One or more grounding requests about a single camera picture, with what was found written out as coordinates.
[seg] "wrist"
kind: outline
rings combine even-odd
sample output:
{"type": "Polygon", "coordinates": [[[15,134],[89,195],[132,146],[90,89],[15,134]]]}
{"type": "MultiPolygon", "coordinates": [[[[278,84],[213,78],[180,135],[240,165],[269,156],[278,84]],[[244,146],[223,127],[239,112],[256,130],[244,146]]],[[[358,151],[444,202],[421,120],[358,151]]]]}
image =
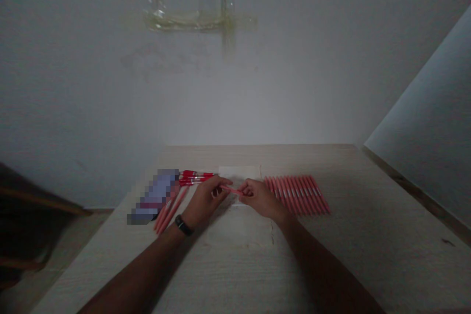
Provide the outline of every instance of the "wrist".
{"type": "Polygon", "coordinates": [[[273,214],[271,217],[272,221],[275,222],[277,225],[287,222],[293,217],[293,215],[285,208],[279,208],[276,213],[273,214]]]}
{"type": "Polygon", "coordinates": [[[185,211],[183,211],[182,213],[182,221],[192,230],[194,231],[196,229],[196,227],[198,226],[198,221],[196,220],[195,217],[191,217],[190,214],[188,214],[185,211]]]}

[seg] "wooden table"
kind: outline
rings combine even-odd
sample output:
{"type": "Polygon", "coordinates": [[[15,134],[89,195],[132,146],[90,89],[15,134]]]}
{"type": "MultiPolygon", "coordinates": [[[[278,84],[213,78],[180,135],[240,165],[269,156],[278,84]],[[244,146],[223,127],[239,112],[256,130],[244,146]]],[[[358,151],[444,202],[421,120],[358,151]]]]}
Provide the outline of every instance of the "wooden table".
{"type": "MultiPolygon", "coordinates": [[[[128,225],[127,214],[158,168],[256,164],[263,177],[315,177],[332,215],[301,222],[388,312],[471,306],[471,250],[353,145],[188,146],[163,151],[33,312],[76,312],[155,239],[151,224],[128,225]]],[[[312,311],[281,232],[249,207],[229,208],[198,237],[154,310],[312,311]]]]}

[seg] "pink pen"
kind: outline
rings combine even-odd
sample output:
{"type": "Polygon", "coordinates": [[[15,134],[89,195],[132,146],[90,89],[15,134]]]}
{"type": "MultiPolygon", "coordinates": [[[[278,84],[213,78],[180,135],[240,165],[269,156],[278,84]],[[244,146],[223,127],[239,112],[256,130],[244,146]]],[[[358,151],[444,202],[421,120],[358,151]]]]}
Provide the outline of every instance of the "pink pen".
{"type": "Polygon", "coordinates": [[[294,203],[295,203],[295,205],[296,205],[296,207],[297,207],[297,209],[298,209],[299,214],[303,214],[303,213],[304,213],[304,214],[307,214],[307,211],[305,212],[305,211],[302,209],[301,204],[299,203],[298,198],[295,197],[295,196],[291,193],[291,191],[290,191],[290,189],[289,189],[289,186],[288,186],[288,178],[287,178],[286,176],[283,177],[283,183],[286,185],[286,190],[287,190],[288,194],[290,195],[290,197],[292,198],[292,200],[294,200],[294,203]]]}
{"type": "Polygon", "coordinates": [[[295,187],[294,187],[294,177],[289,176],[288,177],[288,183],[291,188],[291,191],[293,194],[296,196],[296,198],[299,200],[299,203],[301,204],[301,207],[303,208],[305,214],[312,214],[313,212],[311,211],[311,207],[309,206],[307,200],[304,200],[303,196],[301,193],[299,193],[295,187]]]}
{"type": "Polygon", "coordinates": [[[304,193],[309,197],[309,199],[314,203],[315,205],[315,209],[317,210],[317,212],[319,214],[322,214],[322,208],[320,207],[320,205],[318,204],[317,200],[316,200],[316,197],[315,195],[312,193],[312,191],[309,189],[309,187],[306,185],[306,182],[304,181],[303,179],[303,176],[299,176],[298,177],[298,180],[300,182],[300,184],[302,185],[302,188],[303,188],[303,191],[304,193]]]}
{"type": "Polygon", "coordinates": [[[231,187],[228,187],[227,185],[220,185],[219,188],[224,189],[224,190],[228,190],[231,193],[236,194],[238,196],[244,196],[244,193],[242,191],[232,189],[231,187]]]}
{"type": "Polygon", "coordinates": [[[276,184],[275,184],[275,178],[273,177],[268,177],[268,180],[270,181],[270,184],[272,186],[272,189],[273,189],[273,194],[275,194],[275,196],[278,198],[278,200],[281,201],[281,203],[283,204],[284,207],[288,207],[287,203],[286,203],[286,200],[285,198],[280,194],[280,191],[277,189],[276,187],[276,184]]]}
{"type": "Polygon", "coordinates": [[[293,208],[293,214],[300,214],[301,210],[298,209],[297,204],[294,202],[293,198],[288,193],[283,177],[280,177],[280,185],[283,189],[283,194],[285,195],[286,199],[289,201],[289,203],[291,204],[293,208]]]}
{"type": "Polygon", "coordinates": [[[311,187],[311,184],[309,183],[309,180],[308,180],[308,176],[303,175],[301,177],[301,180],[306,184],[307,190],[312,194],[313,199],[316,200],[316,203],[319,206],[319,208],[321,209],[322,213],[327,213],[327,210],[325,209],[324,205],[322,204],[321,200],[319,199],[317,193],[311,187]]]}
{"type": "Polygon", "coordinates": [[[327,202],[325,201],[324,197],[320,193],[319,187],[317,186],[317,183],[315,182],[314,178],[312,175],[309,176],[308,181],[311,183],[311,187],[314,189],[314,191],[317,193],[321,203],[324,205],[324,208],[326,209],[327,213],[330,213],[330,208],[327,202]]]}
{"type": "Polygon", "coordinates": [[[170,197],[170,200],[167,201],[167,203],[162,207],[162,209],[158,213],[156,223],[154,225],[154,231],[158,230],[159,227],[161,226],[162,222],[165,219],[165,216],[168,213],[168,209],[172,207],[171,205],[172,205],[173,201],[176,199],[176,197],[178,196],[178,193],[181,191],[181,189],[182,188],[180,187],[178,192],[174,196],[170,197]]]}
{"type": "Polygon", "coordinates": [[[298,176],[295,176],[293,178],[293,182],[294,182],[294,185],[296,187],[296,190],[298,190],[299,193],[301,193],[303,195],[303,198],[304,200],[306,201],[307,204],[310,205],[311,207],[311,210],[312,210],[312,213],[313,214],[318,214],[320,213],[320,211],[317,210],[317,207],[315,206],[314,202],[312,201],[311,197],[309,196],[308,193],[306,193],[304,190],[303,190],[303,187],[301,185],[301,182],[299,181],[299,177],[298,176]]]}
{"type": "Polygon", "coordinates": [[[168,224],[170,223],[170,220],[172,219],[173,215],[177,212],[178,207],[182,203],[183,199],[185,198],[186,194],[188,193],[188,189],[190,189],[189,186],[187,186],[183,192],[180,194],[180,197],[176,200],[175,203],[172,203],[172,210],[167,214],[167,217],[165,218],[164,222],[160,226],[157,234],[162,234],[163,231],[167,229],[168,224]]]}
{"type": "Polygon", "coordinates": [[[280,193],[282,198],[284,198],[289,212],[291,212],[292,214],[295,214],[294,204],[291,203],[291,200],[286,196],[283,188],[281,187],[280,178],[275,177],[275,182],[276,182],[276,186],[278,187],[278,192],[280,193]]]}

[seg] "finger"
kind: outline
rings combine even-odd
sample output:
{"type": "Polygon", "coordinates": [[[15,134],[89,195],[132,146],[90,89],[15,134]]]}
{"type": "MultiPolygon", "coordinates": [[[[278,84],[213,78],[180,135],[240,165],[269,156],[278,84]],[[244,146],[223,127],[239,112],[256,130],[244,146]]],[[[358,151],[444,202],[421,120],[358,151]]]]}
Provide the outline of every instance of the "finger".
{"type": "Polygon", "coordinates": [[[239,201],[242,202],[243,204],[249,205],[251,203],[251,197],[250,196],[239,196],[239,201]]]}
{"type": "Polygon", "coordinates": [[[255,187],[260,182],[256,181],[256,180],[253,180],[253,179],[250,179],[250,178],[247,178],[245,180],[245,183],[247,183],[248,186],[255,187]]]}
{"type": "Polygon", "coordinates": [[[242,190],[242,193],[244,195],[248,195],[249,193],[253,193],[253,190],[252,190],[251,187],[248,186],[248,187],[246,187],[245,189],[242,190]]]}
{"type": "Polygon", "coordinates": [[[249,186],[249,184],[247,184],[247,181],[245,180],[245,181],[242,183],[242,185],[239,186],[238,191],[242,191],[242,192],[243,192],[244,189],[245,189],[246,187],[248,187],[248,186],[249,186]]]}
{"type": "Polygon", "coordinates": [[[220,194],[218,194],[215,198],[214,198],[214,204],[216,207],[218,207],[223,201],[225,198],[227,198],[227,196],[230,194],[230,191],[228,190],[224,190],[223,192],[221,192],[220,194]]]}

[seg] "row of pens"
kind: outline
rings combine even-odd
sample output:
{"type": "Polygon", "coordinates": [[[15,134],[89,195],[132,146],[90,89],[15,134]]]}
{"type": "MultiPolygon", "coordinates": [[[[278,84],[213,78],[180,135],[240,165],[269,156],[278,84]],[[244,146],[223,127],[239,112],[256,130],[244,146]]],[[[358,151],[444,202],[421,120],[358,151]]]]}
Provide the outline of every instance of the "row of pens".
{"type": "Polygon", "coordinates": [[[265,184],[292,214],[330,213],[329,205],[315,179],[310,175],[265,177],[265,184]]]}
{"type": "MultiPolygon", "coordinates": [[[[217,173],[199,173],[185,170],[179,173],[178,183],[180,192],[170,197],[157,215],[154,231],[160,235],[168,227],[177,212],[178,207],[185,199],[191,185],[202,183],[217,173]]],[[[320,215],[330,213],[330,208],[325,201],[315,179],[310,175],[265,177],[265,184],[275,197],[295,215],[320,215]]],[[[230,192],[241,195],[238,190],[227,186],[221,186],[230,192]]]]}

